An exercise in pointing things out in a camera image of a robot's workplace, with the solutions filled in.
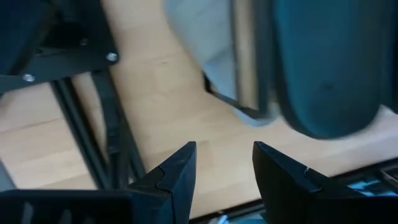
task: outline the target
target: light wood surface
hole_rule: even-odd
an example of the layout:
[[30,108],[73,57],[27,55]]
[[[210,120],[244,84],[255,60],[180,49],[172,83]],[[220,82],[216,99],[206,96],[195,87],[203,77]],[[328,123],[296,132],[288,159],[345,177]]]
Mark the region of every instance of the light wood surface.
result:
[[[398,116],[381,110],[370,128],[339,141],[317,141],[282,119],[244,125],[203,91],[201,73],[171,33],[163,0],[104,0],[121,62],[111,70],[147,170],[187,141],[198,143],[192,217],[259,198],[251,162],[263,141],[326,175],[398,156]],[[87,75],[75,85],[103,143],[98,99]],[[48,84],[8,93],[0,102],[0,158],[20,188],[92,189]]]

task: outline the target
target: metal bar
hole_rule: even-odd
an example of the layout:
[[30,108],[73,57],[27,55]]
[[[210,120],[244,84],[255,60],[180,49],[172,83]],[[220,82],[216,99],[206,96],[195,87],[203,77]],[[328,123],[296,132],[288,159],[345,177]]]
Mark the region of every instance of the metal bar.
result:
[[[145,176],[145,168],[142,163],[136,141],[134,140],[131,129],[129,127],[126,115],[124,114],[124,110],[116,91],[116,87],[113,83],[111,74],[108,69],[98,70],[91,73],[91,78],[93,79],[99,98],[101,100],[105,123],[108,123],[107,132],[112,131],[112,128],[114,128],[109,126],[113,126],[113,123],[115,121],[115,118],[112,118],[111,116],[117,116],[116,120],[119,126],[118,133],[121,136],[121,142],[119,142],[120,150],[122,150],[121,156],[123,156],[124,153],[127,154],[131,167],[131,178],[134,181],[138,180],[141,177]],[[123,167],[125,167],[124,164],[121,164],[120,167],[122,169],[119,172],[120,175],[125,175],[124,172],[129,173],[127,169],[123,170]]]
[[52,81],[50,84],[97,188],[108,189],[106,163],[71,78]]

